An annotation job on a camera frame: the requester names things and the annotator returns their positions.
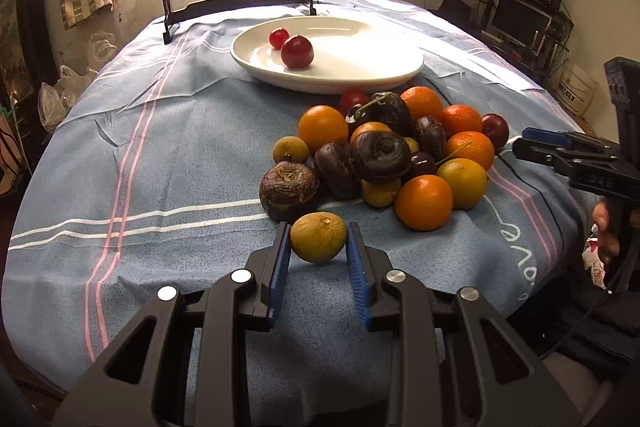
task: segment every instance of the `blue tablecloth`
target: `blue tablecloth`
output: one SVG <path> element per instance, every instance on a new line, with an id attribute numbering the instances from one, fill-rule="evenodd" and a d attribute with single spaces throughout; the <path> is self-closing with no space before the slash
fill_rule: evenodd
<path id="1" fill-rule="evenodd" d="M 576 129 L 543 89 L 429 12 L 390 0 L 317 1 L 320 14 L 408 35 L 425 57 L 414 84 L 503 115 L 511 137 L 526 126 Z M 167 46 L 152 23 L 55 131 L 22 203 L 2 286 L 7 333 L 34 370 L 69 389 L 159 287 L 208 287 L 272 243 L 276 224 L 257 199 L 271 147 L 307 107 L 337 99 L 252 79 L 229 46 L 257 23 L 304 11 L 206 16 L 183 23 Z M 392 208 L 328 206 L 357 221 L 394 267 L 444 291 L 475 286 L 506 315 L 579 251 L 594 197 L 516 160 L 510 146 L 489 176 L 476 208 L 430 233 L 405 228 Z M 325 267 L 292 257 L 276 330 L 247 340 L 255 424 L 301 425 L 386 396 L 388 341 L 359 324 L 344 253 Z"/>

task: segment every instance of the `plastic bag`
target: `plastic bag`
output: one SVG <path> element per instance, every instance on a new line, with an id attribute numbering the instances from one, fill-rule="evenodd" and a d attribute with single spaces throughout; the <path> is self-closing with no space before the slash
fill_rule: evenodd
<path id="1" fill-rule="evenodd" d="M 105 64 L 111 62 L 118 51 L 113 45 L 116 37 L 113 33 L 97 32 L 89 39 L 88 57 L 89 69 L 100 71 Z"/>
<path id="2" fill-rule="evenodd" d="M 115 40 L 112 33 L 97 32 L 89 39 L 89 67 L 85 74 L 77 74 L 68 66 L 60 66 L 60 79 L 54 87 L 43 83 L 38 94 L 40 122 L 47 132 L 55 128 L 68 115 L 87 87 L 95 80 L 105 64 L 115 56 L 117 48 L 111 44 Z"/>
<path id="3" fill-rule="evenodd" d="M 38 94 L 38 113 L 40 123 L 47 132 L 53 132 L 67 114 L 56 88 L 45 82 L 40 86 Z"/>

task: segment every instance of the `white plate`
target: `white plate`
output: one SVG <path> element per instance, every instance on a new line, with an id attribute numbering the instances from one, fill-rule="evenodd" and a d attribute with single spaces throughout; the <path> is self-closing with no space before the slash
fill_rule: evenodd
<path id="1" fill-rule="evenodd" d="M 291 70 L 269 44 L 269 33 L 283 27 L 314 47 L 305 70 Z M 366 92 L 392 89 L 415 76 L 424 57 L 400 33 L 325 16 L 286 17 L 258 24 L 236 37 L 231 55 L 252 76 L 295 91 L 340 94 L 350 87 Z"/>

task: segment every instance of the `human hand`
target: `human hand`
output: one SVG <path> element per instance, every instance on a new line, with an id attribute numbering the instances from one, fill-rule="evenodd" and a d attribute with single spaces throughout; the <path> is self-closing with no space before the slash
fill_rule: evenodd
<path id="1" fill-rule="evenodd" d="M 618 238 L 609 232 L 609 211 L 607 201 L 601 201 L 593 209 L 593 220 L 598 226 L 598 256 L 605 267 L 620 253 Z M 629 216 L 629 223 L 640 229 L 640 208 L 635 208 Z"/>

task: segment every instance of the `mangosteen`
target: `mangosteen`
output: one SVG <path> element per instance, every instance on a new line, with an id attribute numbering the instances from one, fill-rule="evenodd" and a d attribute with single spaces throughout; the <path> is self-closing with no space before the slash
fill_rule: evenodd
<path id="1" fill-rule="evenodd" d="M 293 223 L 316 209 L 319 186 L 313 169 L 300 163 L 280 162 L 260 181 L 260 203 L 271 219 Z"/>
<path id="2" fill-rule="evenodd" d="M 414 131 L 415 139 L 423 151 L 433 156 L 436 162 L 444 158 L 447 135 L 442 124 L 434 116 L 418 118 Z"/>
<path id="3" fill-rule="evenodd" d="M 360 181 L 353 170 L 346 143 L 324 144 L 314 155 L 314 167 L 336 198 L 351 200 L 358 196 Z"/>
<path id="4" fill-rule="evenodd" d="M 353 134 L 358 127 L 363 123 L 371 122 L 374 120 L 374 108 L 367 104 L 368 107 L 364 107 L 361 103 L 357 103 L 347 112 L 347 116 L 344 118 L 349 125 L 349 136 Z"/>
<path id="5" fill-rule="evenodd" d="M 400 178 L 411 166 L 411 151 L 406 142 L 389 131 L 367 131 L 351 147 L 356 173 L 370 183 L 385 183 Z"/>
<path id="6" fill-rule="evenodd" d="M 400 136 L 411 135 L 411 113 L 400 96 L 391 91 L 380 91 L 371 95 L 375 111 L 374 120 L 386 123 Z"/>

